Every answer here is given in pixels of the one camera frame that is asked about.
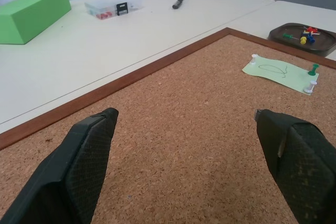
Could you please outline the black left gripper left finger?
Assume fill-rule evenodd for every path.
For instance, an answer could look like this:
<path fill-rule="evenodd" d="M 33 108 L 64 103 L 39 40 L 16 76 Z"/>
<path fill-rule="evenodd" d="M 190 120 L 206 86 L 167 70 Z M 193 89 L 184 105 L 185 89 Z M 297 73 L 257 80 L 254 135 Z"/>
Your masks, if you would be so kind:
<path fill-rule="evenodd" d="M 107 108 L 74 124 L 35 169 L 1 223 L 91 223 L 118 115 Z"/>

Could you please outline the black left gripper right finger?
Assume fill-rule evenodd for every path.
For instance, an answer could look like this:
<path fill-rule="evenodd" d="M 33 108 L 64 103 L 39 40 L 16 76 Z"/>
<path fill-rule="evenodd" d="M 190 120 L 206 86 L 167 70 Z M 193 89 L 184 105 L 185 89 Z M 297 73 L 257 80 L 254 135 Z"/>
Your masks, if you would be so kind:
<path fill-rule="evenodd" d="M 268 169 L 298 223 L 335 223 L 335 147 L 312 123 L 257 110 Z"/>

